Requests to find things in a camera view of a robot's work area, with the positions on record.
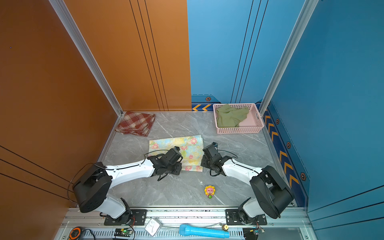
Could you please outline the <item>floral pastel skirt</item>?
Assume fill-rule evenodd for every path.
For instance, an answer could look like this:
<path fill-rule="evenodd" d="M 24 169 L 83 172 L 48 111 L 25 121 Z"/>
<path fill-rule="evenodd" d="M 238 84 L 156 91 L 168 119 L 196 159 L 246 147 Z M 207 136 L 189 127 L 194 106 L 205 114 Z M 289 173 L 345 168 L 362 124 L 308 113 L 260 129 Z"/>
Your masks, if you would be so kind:
<path fill-rule="evenodd" d="M 149 141 L 148 157 L 165 154 L 169 149 L 179 147 L 182 154 L 182 170 L 202 172 L 201 161 L 203 158 L 203 138 L 201 135 L 167 138 Z"/>

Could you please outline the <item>red plaid skirt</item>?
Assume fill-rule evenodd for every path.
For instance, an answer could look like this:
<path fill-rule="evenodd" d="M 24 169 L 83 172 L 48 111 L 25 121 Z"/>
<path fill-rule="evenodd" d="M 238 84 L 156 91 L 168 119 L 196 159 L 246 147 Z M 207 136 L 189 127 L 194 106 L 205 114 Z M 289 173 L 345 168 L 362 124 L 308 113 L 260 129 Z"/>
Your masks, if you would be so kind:
<path fill-rule="evenodd" d="M 147 137 L 156 120 L 155 114 L 145 114 L 127 111 L 122 121 L 115 128 L 121 134 Z"/>

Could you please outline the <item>pink perforated plastic basket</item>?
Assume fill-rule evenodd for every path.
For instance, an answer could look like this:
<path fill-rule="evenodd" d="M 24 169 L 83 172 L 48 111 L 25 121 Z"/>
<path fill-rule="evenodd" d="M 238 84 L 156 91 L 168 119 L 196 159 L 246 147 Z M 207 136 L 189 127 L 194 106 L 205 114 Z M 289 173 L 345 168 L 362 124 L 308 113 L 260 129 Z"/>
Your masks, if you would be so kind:
<path fill-rule="evenodd" d="M 249 110 L 247 117 L 239 122 L 238 127 L 219 127 L 218 109 L 224 105 L 225 104 L 213 104 L 217 134 L 257 134 L 264 128 L 263 118 L 254 103 L 229 104 L 230 107 L 240 110 L 247 108 Z"/>

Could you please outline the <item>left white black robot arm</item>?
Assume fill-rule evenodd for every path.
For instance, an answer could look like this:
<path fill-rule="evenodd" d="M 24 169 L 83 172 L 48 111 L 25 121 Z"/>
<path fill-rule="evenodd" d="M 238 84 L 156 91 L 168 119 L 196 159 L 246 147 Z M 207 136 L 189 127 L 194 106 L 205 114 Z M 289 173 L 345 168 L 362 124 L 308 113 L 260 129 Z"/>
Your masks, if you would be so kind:
<path fill-rule="evenodd" d="M 172 150 L 145 158 L 142 161 L 105 166 L 92 166 L 73 183 L 73 192 L 81 213 L 100 212 L 109 225 L 131 225 L 134 214 L 127 201 L 109 193 L 110 189 L 123 183 L 158 176 L 158 181 L 167 175 L 178 176 L 182 170 L 183 156 Z"/>

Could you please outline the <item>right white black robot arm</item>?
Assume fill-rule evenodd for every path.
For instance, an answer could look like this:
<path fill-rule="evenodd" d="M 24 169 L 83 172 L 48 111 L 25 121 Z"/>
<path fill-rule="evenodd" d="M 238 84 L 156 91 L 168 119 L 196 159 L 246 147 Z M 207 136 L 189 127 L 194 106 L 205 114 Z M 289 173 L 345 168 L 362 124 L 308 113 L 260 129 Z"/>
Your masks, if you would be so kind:
<path fill-rule="evenodd" d="M 255 196 L 238 207 L 242 224 L 251 225 L 262 215 L 272 219 L 280 218 L 281 213 L 295 199 L 293 191 L 275 168 L 256 168 L 236 161 L 237 156 L 223 157 L 217 143 L 205 147 L 203 153 L 201 166 L 208 168 L 212 177 L 223 175 L 251 186 Z"/>

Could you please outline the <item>yellow sunflower toy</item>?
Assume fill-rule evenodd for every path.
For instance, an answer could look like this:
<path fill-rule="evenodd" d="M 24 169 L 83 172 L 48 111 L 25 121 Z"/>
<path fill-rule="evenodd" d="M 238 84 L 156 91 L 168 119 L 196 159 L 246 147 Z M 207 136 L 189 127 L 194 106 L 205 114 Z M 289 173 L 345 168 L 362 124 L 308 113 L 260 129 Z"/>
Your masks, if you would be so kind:
<path fill-rule="evenodd" d="M 215 195 L 216 189 L 214 186 L 207 186 L 204 189 L 205 195 L 209 198 L 212 199 L 213 196 Z"/>

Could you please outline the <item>olive green skirt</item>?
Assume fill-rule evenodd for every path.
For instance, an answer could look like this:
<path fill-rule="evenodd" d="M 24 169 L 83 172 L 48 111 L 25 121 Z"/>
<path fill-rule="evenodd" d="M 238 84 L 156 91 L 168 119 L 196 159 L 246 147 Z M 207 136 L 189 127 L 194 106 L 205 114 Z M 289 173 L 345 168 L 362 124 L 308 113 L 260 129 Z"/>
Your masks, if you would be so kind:
<path fill-rule="evenodd" d="M 247 107 L 238 109 L 225 104 L 219 107 L 216 113 L 219 128 L 235 128 L 239 127 L 240 122 L 247 118 L 249 109 Z"/>

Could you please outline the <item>white square card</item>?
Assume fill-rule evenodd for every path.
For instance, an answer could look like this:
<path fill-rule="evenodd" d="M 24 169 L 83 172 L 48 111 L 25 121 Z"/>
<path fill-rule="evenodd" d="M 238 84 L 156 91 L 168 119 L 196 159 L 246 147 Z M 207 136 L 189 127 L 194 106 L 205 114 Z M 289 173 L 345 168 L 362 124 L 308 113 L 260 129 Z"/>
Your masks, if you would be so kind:
<path fill-rule="evenodd" d="M 162 223 L 158 219 L 150 218 L 150 220 L 145 226 L 145 231 L 151 237 L 154 237 L 161 227 L 162 227 Z"/>

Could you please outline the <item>cyan toy microphone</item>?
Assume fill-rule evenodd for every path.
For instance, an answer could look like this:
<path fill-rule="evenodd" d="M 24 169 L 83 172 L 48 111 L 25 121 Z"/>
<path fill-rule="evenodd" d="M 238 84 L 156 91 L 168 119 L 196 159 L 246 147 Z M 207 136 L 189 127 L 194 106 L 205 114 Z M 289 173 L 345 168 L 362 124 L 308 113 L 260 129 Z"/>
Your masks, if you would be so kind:
<path fill-rule="evenodd" d="M 179 234 L 182 236 L 199 236 L 199 237 L 210 237 L 227 239 L 230 234 L 224 230 L 216 230 L 211 228 L 193 227 L 190 225 L 180 225 Z"/>

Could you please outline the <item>left green circuit board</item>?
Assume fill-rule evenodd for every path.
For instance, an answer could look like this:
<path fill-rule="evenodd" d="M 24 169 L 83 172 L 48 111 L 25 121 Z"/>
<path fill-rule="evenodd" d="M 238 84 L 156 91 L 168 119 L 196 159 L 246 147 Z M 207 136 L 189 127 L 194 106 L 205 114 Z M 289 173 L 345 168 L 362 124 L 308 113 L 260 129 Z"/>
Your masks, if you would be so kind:
<path fill-rule="evenodd" d="M 130 238 L 135 235 L 133 230 L 130 230 L 128 228 L 118 228 L 115 229 L 114 237 L 115 238 Z"/>

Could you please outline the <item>green circuit board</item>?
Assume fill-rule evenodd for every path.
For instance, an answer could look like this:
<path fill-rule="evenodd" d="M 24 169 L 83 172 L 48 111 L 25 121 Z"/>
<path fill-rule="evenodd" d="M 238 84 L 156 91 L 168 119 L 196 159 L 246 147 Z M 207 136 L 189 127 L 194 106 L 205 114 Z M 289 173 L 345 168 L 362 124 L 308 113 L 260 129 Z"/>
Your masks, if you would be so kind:
<path fill-rule="evenodd" d="M 254 235 L 260 235 L 260 234 L 263 234 L 265 233 L 265 230 L 261 227 L 258 227 L 258 228 L 254 228 L 251 230 L 251 232 L 254 234 Z"/>
<path fill-rule="evenodd" d="M 133 230 L 130 230 L 128 228 L 118 228 L 115 229 L 114 237 L 115 238 L 130 238 L 135 235 Z"/>

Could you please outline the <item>right green circuit board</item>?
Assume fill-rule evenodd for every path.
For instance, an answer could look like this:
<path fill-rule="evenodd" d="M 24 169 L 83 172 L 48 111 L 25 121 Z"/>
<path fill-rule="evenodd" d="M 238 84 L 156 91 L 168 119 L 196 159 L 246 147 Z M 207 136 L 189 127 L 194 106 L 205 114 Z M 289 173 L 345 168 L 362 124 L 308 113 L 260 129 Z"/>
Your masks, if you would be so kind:
<path fill-rule="evenodd" d="M 254 234 L 254 235 L 260 235 L 260 234 L 263 234 L 265 233 L 265 230 L 261 227 L 258 227 L 258 228 L 254 228 L 251 230 L 251 232 Z"/>

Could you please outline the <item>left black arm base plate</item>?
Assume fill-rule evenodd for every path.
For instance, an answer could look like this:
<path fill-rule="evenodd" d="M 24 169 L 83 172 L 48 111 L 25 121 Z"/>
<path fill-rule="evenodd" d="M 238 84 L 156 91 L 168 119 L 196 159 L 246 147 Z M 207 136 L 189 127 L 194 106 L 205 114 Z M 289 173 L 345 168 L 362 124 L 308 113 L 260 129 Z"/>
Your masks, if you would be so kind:
<path fill-rule="evenodd" d="M 133 209 L 127 211 L 122 216 L 117 219 L 113 219 L 111 216 L 107 215 L 105 218 L 105 226 L 144 226 L 146 217 L 146 209 Z"/>

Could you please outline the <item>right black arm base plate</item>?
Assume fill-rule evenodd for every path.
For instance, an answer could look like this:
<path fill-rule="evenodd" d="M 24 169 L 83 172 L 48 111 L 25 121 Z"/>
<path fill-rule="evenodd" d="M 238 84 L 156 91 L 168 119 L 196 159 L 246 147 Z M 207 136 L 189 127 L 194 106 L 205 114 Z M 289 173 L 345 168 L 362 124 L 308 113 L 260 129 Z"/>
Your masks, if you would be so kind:
<path fill-rule="evenodd" d="M 256 217 L 248 217 L 245 213 L 239 212 L 238 209 L 226 209 L 226 222 L 228 226 L 237 226 L 237 225 L 259 225 L 266 226 L 267 218 L 265 215 L 258 215 Z"/>

